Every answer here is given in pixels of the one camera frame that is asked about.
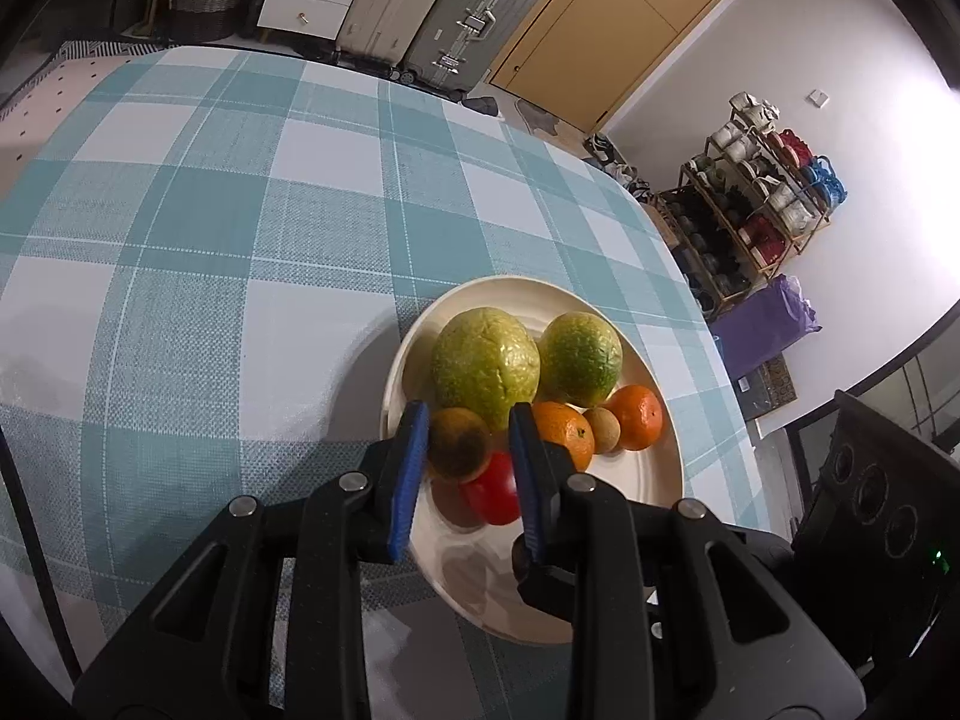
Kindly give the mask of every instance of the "white plate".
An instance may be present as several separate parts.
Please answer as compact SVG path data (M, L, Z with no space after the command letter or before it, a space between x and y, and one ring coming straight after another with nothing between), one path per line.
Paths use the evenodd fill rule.
M394 357L383 394L381 437L394 435L408 400L435 406L430 380L433 344L450 319L482 306L513 314L535 340L553 319L568 311L589 311L603 317L573 293L520 276L491 276L450 290L419 316ZM673 506L683 497L683 464L670 413L642 357L619 330L617 333L623 346L623 370L617 386L642 384L652 389L664 404L664 432L658 442L641 452L619 450L594 456L588 471L631 500ZM572 636L568 623L520 600L510 563L512 543L520 531L520 520L502 526L478 523L455 488L424 478L416 500L410 551L434 589L485 631L525 643L568 642Z

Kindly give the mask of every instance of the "door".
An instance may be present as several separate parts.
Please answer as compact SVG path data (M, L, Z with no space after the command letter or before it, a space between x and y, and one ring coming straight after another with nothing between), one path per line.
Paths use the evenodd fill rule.
M550 0L493 83L590 132L711 1Z

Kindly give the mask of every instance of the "teal plaid tablecloth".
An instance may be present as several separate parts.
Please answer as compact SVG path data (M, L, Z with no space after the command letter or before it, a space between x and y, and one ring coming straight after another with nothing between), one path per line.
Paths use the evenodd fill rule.
M106 77L0 204L0 424L82 656L234 495L288 499L354 467L412 320L490 274L611 317L669 403L688 493L767 526L707 327L610 177L289 57L181 47ZM0 562L27 571L5 495ZM565 648L488 637L409 562L363 594L378 717L562 715Z

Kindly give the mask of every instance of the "blue gripper pad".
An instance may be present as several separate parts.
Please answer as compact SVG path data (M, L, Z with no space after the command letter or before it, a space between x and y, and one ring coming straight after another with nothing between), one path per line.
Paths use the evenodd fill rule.
M421 400L407 404L397 427L395 442L403 442L397 484L391 501L390 538L387 552L391 560L399 560L410 541L410 528L414 522L416 494L424 475L426 440L430 427L430 410Z
M517 403L510 409L508 429L510 455L514 461L514 480L520 500L523 520L523 541L534 562L541 562L546 551L546 526L549 512L544 510L544 498L539 487L534 465L545 464L544 444L539 439L529 403Z

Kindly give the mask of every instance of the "suitcase handle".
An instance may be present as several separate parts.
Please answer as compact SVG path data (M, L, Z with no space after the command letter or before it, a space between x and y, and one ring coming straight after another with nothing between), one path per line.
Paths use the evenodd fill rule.
M483 15L487 17L483 28L481 28L480 31L475 35L467 35L467 40L480 42L481 40L486 40L488 37L490 37L490 33L496 26L496 16L493 15L493 11L491 11L489 8L483 12Z

